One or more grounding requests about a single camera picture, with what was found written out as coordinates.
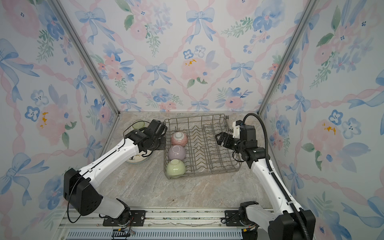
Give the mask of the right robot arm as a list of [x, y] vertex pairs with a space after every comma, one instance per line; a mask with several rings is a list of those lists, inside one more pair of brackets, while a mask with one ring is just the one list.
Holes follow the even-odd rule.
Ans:
[[260, 147], [256, 130], [250, 125], [235, 125], [233, 135], [216, 134], [219, 146], [240, 154], [250, 170], [262, 183], [273, 211], [267, 211], [255, 201], [241, 203], [238, 209], [239, 222], [246, 226], [245, 232], [265, 230], [271, 240], [311, 240], [314, 236], [316, 218], [310, 210], [304, 210], [292, 197], [278, 176], [267, 149]]

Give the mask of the green glass tumbler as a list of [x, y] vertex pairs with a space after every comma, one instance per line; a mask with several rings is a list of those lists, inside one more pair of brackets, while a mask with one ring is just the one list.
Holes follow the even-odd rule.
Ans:
[[148, 125], [147, 121], [144, 120], [137, 120], [135, 123], [133, 123], [133, 129], [139, 130], [141, 128], [144, 128]]

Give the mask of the pink patterned bowl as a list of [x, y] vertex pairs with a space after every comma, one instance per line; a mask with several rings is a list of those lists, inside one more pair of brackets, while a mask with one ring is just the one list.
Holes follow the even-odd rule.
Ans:
[[188, 143], [188, 136], [184, 132], [175, 132], [171, 137], [172, 145], [180, 145], [185, 147]]

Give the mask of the cream flamingo plate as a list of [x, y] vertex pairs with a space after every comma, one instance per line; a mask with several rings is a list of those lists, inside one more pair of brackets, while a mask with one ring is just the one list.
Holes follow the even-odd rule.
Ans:
[[140, 164], [150, 158], [152, 151], [140, 152], [137, 155], [126, 160], [129, 164]]

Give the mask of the green ceramic bowl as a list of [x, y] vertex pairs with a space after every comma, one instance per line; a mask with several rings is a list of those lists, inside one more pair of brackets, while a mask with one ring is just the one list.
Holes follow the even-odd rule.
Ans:
[[186, 172], [186, 166], [182, 160], [173, 159], [171, 160], [166, 168], [168, 177], [180, 177]]

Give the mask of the lilac ceramic bowl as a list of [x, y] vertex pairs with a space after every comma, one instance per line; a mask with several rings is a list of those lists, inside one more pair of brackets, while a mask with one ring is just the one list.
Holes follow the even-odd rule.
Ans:
[[181, 160], [183, 161], [187, 156], [186, 150], [181, 145], [172, 145], [168, 151], [169, 160]]

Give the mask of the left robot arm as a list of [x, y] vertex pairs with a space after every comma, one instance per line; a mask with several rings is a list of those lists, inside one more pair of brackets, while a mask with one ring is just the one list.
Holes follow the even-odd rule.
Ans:
[[130, 219], [130, 207], [121, 200], [102, 196], [97, 188], [129, 158], [163, 150], [166, 132], [166, 125], [158, 120], [139, 130], [126, 129], [120, 142], [100, 158], [79, 170], [66, 171], [63, 196], [68, 205], [81, 216], [96, 213], [126, 223]]

